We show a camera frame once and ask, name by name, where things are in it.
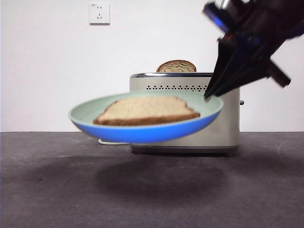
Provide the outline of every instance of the blue plate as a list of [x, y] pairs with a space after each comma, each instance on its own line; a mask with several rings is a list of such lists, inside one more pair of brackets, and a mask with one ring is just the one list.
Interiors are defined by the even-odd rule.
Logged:
[[[188, 107], [200, 113], [200, 117], [158, 125], [145, 126], [108, 126], [93, 124], [93, 120], [99, 116], [113, 102], [137, 96], [176, 96], [187, 102]], [[176, 139], [201, 130], [208, 126], [219, 114], [223, 107], [223, 101], [212, 96], [208, 101], [204, 100], [202, 93], [182, 91], [141, 91], [126, 94], [101, 97], [85, 102], [73, 108], [69, 113], [70, 120], [85, 133], [96, 138], [112, 142], [125, 143], [153, 143]]]

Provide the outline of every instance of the dark countertop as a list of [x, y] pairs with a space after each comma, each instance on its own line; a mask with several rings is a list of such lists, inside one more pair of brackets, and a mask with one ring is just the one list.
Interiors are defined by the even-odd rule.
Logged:
[[1, 227], [304, 227], [304, 133], [240, 141], [232, 157], [183, 157], [83, 133], [2, 133]]

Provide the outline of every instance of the electrical socket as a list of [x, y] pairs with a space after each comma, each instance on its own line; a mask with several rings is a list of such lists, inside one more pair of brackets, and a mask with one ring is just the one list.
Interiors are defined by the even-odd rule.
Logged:
[[89, 6], [90, 24], [110, 24], [110, 3], [95, 2]]

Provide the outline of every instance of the bread slice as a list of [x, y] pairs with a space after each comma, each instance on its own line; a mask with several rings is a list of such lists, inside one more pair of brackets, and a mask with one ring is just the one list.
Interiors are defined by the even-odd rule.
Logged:
[[196, 72], [196, 67], [187, 60], [171, 60], [161, 64], [156, 72]]
[[130, 97], [118, 100], [93, 120], [100, 125], [151, 125], [188, 120], [200, 114], [174, 96]]

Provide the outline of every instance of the silver toaster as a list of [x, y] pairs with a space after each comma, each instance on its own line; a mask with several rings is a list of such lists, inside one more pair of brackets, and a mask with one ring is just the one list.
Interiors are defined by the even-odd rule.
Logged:
[[[203, 94], [212, 73], [142, 73], [130, 77], [130, 91], [159, 90], [200, 92]], [[224, 107], [219, 116], [206, 128], [194, 134], [165, 142], [131, 144], [135, 152], [227, 153], [238, 147], [239, 88], [221, 98]]]

